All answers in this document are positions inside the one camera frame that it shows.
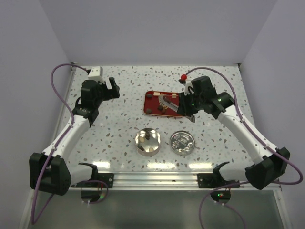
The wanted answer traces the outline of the metal tongs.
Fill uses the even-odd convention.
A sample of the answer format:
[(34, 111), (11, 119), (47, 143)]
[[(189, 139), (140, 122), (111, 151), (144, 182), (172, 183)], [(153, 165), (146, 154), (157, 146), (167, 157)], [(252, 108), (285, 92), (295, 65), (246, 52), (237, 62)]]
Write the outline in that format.
[(159, 95), (158, 100), (160, 105), (166, 106), (175, 112), (178, 111), (179, 106), (171, 102), (165, 95), (163, 94)]

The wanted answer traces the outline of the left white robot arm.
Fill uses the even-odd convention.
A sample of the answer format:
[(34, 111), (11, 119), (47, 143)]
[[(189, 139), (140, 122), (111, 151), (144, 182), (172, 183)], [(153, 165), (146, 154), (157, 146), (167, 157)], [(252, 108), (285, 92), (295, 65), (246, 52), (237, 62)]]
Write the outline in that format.
[(59, 196), (67, 193), (69, 187), (84, 183), (88, 187), (98, 184), (99, 175), (95, 165), (79, 163), (75, 168), (67, 167), (68, 158), (82, 136), (91, 128), (99, 115), (103, 101), (117, 99), (119, 86), (113, 77), (106, 83), (85, 80), (81, 95), (75, 102), (72, 117), (60, 135), (41, 153), (33, 153), (29, 159), (30, 187)]

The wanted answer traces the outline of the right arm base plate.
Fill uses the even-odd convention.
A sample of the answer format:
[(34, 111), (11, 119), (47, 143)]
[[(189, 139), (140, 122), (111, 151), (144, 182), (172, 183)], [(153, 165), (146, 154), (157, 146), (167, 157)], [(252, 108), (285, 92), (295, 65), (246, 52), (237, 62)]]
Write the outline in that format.
[(197, 174), (198, 188), (218, 188), (226, 185), (231, 185), (232, 188), (239, 188), (239, 181), (224, 180), (220, 175), (214, 173), (199, 173)]

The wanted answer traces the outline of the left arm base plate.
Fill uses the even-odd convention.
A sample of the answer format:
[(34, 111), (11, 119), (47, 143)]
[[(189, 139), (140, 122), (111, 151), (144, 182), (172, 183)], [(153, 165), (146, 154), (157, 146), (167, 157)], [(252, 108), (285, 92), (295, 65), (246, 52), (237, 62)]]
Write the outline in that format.
[(98, 180), (102, 181), (103, 184), (100, 184), (100, 187), (112, 188), (114, 182), (114, 173), (98, 173)]

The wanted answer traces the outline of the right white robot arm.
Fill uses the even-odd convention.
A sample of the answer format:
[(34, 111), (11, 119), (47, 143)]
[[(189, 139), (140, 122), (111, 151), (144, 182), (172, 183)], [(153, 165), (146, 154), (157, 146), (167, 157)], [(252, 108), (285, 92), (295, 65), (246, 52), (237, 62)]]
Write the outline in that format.
[(244, 124), (247, 118), (237, 112), (235, 100), (229, 93), (217, 93), (207, 76), (188, 81), (184, 74), (179, 82), (185, 88), (179, 94), (177, 113), (189, 117), (192, 122), (200, 110), (212, 115), (238, 139), (253, 162), (246, 168), (229, 167), (228, 162), (219, 164), (213, 169), (212, 181), (215, 186), (224, 187), (237, 180), (248, 181), (256, 189), (262, 190), (285, 172), (290, 152), (285, 147), (279, 149), (268, 140), (260, 143), (264, 136), (252, 124)]

